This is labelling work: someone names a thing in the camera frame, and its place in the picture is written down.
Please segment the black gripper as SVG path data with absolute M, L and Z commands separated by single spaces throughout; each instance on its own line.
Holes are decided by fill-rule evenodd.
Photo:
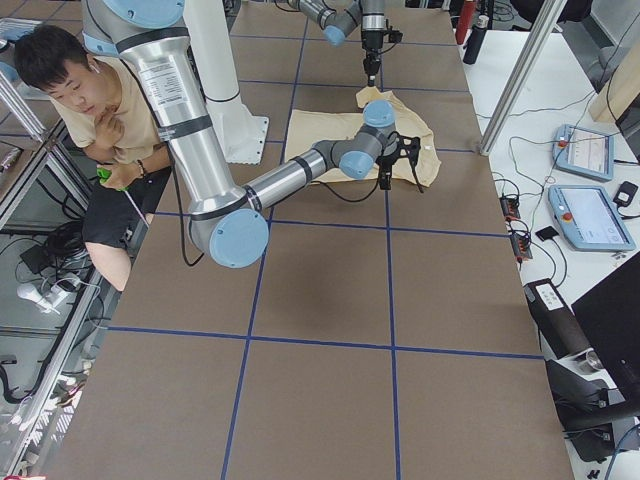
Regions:
M 378 158 L 378 186 L 381 190 L 391 189 L 391 173 L 393 168 L 393 155 L 381 155 Z
M 383 48 L 383 30 L 362 30 L 362 47 L 365 51 L 363 67 L 367 77 L 367 86 L 374 87 L 380 70 L 380 54 Z

